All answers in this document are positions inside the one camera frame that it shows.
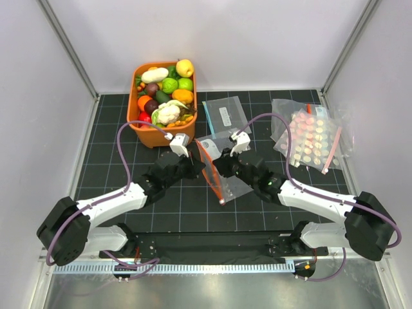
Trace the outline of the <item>toy cauliflower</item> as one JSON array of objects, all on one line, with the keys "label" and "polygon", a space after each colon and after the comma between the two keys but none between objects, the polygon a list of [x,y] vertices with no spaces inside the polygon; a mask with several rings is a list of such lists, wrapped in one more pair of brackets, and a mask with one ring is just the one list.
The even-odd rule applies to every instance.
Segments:
[{"label": "toy cauliflower", "polygon": [[175,123],[180,118],[181,109],[186,111],[189,108],[179,100],[170,100],[160,104],[151,114],[152,123],[164,126]]}]

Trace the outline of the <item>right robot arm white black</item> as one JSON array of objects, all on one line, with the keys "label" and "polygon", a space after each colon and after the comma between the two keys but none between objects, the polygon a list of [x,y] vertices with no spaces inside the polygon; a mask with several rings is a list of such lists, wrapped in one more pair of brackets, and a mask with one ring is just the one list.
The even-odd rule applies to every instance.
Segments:
[{"label": "right robot arm white black", "polygon": [[370,261],[380,261],[389,248],[395,222],[371,193],[351,196],[298,183],[271,171],[253,150],[231,154],[230,149],[225,149],[213,164],[220,176],[235,176],[267,203],[302,209],[328,219],[327,223],[297,224],[287,243],[298,255],[312,248],[342,247]]}]

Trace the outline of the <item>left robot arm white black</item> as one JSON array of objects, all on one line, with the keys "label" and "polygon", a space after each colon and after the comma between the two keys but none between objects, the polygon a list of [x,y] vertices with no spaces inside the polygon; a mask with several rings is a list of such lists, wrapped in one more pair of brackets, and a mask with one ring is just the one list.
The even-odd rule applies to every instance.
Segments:
[{"label": "left robot arm white black", "polygon": [[192,154],[165,152],[148,170],[126,186],[88,200],[61,198],[37,230],[47,250],[49,266],[64,266],[83,254],[109,250],[123,258],[136,251],[136,237],[124,225],[103,227],[123,213],[152,205],[168,188],[183,179],[195,179],[205,164]]}]

